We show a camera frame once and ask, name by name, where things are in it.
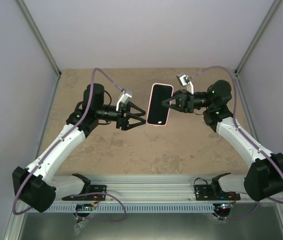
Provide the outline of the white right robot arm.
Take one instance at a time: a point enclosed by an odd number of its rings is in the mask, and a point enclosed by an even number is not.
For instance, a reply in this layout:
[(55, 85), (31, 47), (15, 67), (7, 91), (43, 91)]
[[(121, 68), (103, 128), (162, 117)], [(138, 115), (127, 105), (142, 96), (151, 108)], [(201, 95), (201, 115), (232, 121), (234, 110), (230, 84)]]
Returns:
[(235, 192), (259, 202), (283, 192), (283, 154), (266, 149), (239, 125), (235, 113), (227, 107), (231, 91), (227, 81), (218, 80), (206, 92), (178, 90), (161, 104), (182, 113), (205, 108), (205, 124), (227, 140), (246, 162), (246, 175), (223, 173), (214, 177), (211, 195), (222, 200), (229, 192)]

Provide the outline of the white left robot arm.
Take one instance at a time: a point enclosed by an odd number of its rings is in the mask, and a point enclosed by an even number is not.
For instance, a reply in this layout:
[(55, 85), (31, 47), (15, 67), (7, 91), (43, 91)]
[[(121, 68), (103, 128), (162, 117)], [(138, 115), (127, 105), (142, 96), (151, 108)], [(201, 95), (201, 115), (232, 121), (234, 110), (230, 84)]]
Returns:
[(99, 126), (101, 121), (115, 122), (116, 128), (128, 131), (146, 123), (146, 111), (130, 101), (132, 95), (123, 90), (116, 105), (104, 103), (106, 90), (102, 84), (87, 86), (83, 100), (72, 112), (62, 131), (50, 146), (26, 168), (12, 173), (17, 200), (42, 213), (54, 201), (75, 196), (85, 200), (91, 195), (91, 180), (74, 173), (66, 179), (55, 174), (70, 153)]

